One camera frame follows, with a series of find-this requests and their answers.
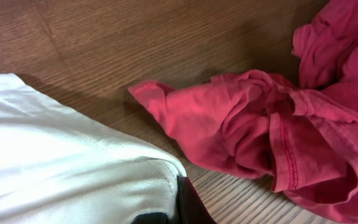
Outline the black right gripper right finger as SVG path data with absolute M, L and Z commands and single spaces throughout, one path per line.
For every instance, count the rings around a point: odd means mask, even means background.
M 216 224 L 187 177 L 177 178 L 177 205 L 181 224 Z

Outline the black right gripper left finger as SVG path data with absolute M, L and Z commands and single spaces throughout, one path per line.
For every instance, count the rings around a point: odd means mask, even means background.
M 165 213 L 144 213 L 136 216 L 131 224 L 169 224 Z

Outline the white t-shirt black print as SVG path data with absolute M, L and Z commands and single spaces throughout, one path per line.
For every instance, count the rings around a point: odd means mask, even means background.
M 178 222 L 173 155 L 0 74 L 0 223 Z

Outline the red t-shirt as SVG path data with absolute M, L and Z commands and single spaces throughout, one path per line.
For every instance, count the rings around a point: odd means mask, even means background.
M 205 169 L 273 177 L 272 190 L 335 222 L 358 223 L 358 1 L 330 1 L 293 35 L 299 83 L 250 70 L 132 96 Z

